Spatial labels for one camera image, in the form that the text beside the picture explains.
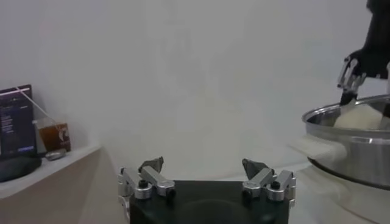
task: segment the white shelf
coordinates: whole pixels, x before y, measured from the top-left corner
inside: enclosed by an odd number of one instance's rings
[[[56,173],[68,167],[72,163],[75,163],[78,160],[92,154],[93,152],[98,151],[100,148],[101,146],[99,145],[91,145],[88,147],[74,149],[67,153],[64,158],[51,162],[45,158],[42,159],[42,166],[34,172],[19,179],[0,183],[0,199],[12,196],[20,191],[25,190],[29,186],[47,178],[53,173]]]

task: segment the screw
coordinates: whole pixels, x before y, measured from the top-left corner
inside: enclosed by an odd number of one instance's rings
[[[149,183],[146,180],[140,180],[140,182],[138,182],[138,187],[140,189],[145,189],[148,187],[148,185]]]
[[[279,190],[280,189],[280,183],[277,181],[274,181],[271,183],[271,189],[273,190]]]
[[[243,190],[243,200],[246,204],[249,204],[252,201],[252,193],[249,190]]]

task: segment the monitor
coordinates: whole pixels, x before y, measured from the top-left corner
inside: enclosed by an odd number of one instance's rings
[[[31,85],[19,86],[32,99]],[[32,103],[16,88],[0,91],[0,159],[37,155]]]

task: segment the stainless steel pot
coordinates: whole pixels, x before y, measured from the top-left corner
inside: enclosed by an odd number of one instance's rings
[[[383,111],[390,96],[375,96],[359,100]],[[356,130],[333,127],[340,116],[338,104],[312,110],[303,115],[309,135],[339,142],[346,148],[343,159],[310,161],[322,170],[338,177],[380,189],[390,190],[390,130]]]

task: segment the white backdrop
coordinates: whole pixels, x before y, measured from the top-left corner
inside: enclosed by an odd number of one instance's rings
[[[31,83],[75,144],[115,167],[165,157],[165,175],[242,173],[305,158],[301,115],[336,102],[365,0],[2,0],[0,87]],[[384,93],[367,83],[363,93]]]

